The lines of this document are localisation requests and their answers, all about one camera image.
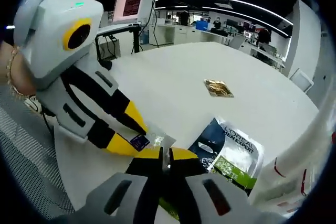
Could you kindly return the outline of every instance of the camera lens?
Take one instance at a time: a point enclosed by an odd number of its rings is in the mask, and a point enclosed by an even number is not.
[[[69,42],[68,42],[68,48],[69,49],[75,49],[83,44],[83,42],[86,40],[86,38],[89,36],[90,33],[90,25],[82,25],[80,26],[76,31],[73,32],[71,35]]]

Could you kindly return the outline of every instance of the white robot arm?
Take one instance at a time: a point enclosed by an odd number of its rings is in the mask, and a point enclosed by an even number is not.
[[[126,145],[126,151],[140,151],[145,143],[125,140],[89,111],[70,87],[76,86],[125,126],[146,133],[133,102],[118,90],[108,70],[89,56],[102,14],[102,4],[94,0],[23,0],[14,19],[14,43],[32,73],[37,99],[56,116],[63,133],[110,151],[120,145]]]

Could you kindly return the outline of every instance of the gold packet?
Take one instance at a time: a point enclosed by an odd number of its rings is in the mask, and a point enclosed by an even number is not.
[[[204,80],[204,84],[213,97],[234,97],[224,81]]]

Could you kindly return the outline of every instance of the l'oreal package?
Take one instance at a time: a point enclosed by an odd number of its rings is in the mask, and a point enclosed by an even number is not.
[[[264,147],[229,122],[214,118],[189,148],[211,173],[250,194],[263,166]]]

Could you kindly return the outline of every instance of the red marking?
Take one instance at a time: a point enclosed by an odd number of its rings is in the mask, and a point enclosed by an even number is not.
[[[306,181],[306,173],[307,173],[307,169],[305,169],[304,172],[303,172],[303,178],[302,178],[302,183],[301,183],[301,194],[304,195],[304,196],[307,196],[307,194],[304,191],[305,190],[304,189],[305,188],[304,184],[305,184],[305,181]]]
[[[278,169],[277,169],[277,157],[275,158],[275,161],[274,161],[274,170],[277,172],[277,174],[279,174],[281,177],[283,178],[286,178],[286,176],[282,175]]]
[[[333,133],[331,134],[331,142],[332,142],[332,144],[335,144],[335,143],[336,143],[336,132],[333,132]]]

